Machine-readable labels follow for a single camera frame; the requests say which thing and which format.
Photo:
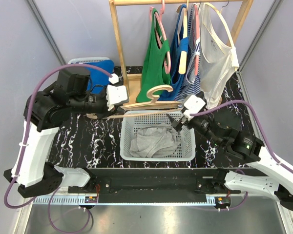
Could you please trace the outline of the grey tank top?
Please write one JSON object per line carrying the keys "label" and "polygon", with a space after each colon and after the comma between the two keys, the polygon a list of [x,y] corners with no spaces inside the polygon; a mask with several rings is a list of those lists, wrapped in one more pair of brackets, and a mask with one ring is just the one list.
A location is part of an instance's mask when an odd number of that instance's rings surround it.
{"label": "grey tank top", "polygon": [[165,123],[141,128],[131,141],[132,157],[163,158],[172,155],[181,144],[176,130]]}

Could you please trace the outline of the beige plastic hanger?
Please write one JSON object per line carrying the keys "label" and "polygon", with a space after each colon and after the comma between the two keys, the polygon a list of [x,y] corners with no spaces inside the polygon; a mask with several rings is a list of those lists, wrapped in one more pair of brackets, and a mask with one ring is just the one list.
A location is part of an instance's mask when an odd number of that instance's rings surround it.
{"label": "beige plastic hanger", "polygon": [[180,101],[159,101],[159,95],[155,95],[154,93],[157,91],[168,91],[172,92],[173,88],[170,85],[158,85],[151,89],[149,89],[146,93],[146,96],[150,99],[147,102],[139,102],[139,103],[124,103],[116,110],[124,110],[124,111],[141,111],[141,110],[170,110],[170,109],[178,109],[181,105]]}

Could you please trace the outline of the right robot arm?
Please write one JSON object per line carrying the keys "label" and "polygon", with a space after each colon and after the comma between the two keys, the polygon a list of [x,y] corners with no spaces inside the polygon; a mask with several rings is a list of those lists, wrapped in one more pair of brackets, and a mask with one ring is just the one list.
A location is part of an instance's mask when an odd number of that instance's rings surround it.
{"label": "right robot arm", "polygon": [[274,161],[265,143],[253,133],[230,126],[227,118],[203,115],[187,120],[169,117],[172,127],[181,131],[183,127],[194,129],[219,149],[222,155],[236,158],[265,176],[242,175],[228,169],[217,169],[208,180],[206,192],[225,191],[252,192],[278,201],[284,208],[293,211],[293,166],[285,169]]}

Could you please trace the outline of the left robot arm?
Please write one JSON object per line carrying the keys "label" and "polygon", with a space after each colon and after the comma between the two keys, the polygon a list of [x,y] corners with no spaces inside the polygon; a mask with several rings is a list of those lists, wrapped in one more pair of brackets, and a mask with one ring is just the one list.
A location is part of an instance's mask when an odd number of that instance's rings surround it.
{"label": "left robot arm", "polygon": [[18,185],[23,198],[48,195],[60,187],[85,193],[96,190],[96,176],[87,168],[65,168],[48,162],[55,135],[72,114],[94,114],[98,119],[114,115],[129,100],[127,87],[116,74],[89,64],[57,68],[58,78],[46,88],[40,84],[24,109],[24,132],[13,168],[4,172]]}

